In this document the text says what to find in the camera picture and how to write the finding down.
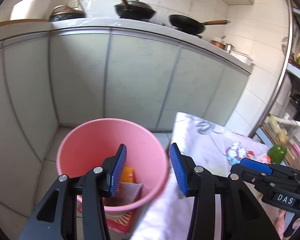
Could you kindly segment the person's right hand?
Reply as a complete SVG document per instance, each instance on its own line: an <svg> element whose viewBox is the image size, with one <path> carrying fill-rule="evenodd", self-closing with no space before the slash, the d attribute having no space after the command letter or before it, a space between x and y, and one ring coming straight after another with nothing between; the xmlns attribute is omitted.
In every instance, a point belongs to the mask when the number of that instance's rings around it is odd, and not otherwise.
<svg viewBox="0 0 300 240"><path fill-rule="evenodd" d="M279 209L278 217L275 219L274 227L280 237L280 239L284 239L285 233L285 216L287 211ZM292 224L292 229L297 230L300 226L300 217Z"/></svg>

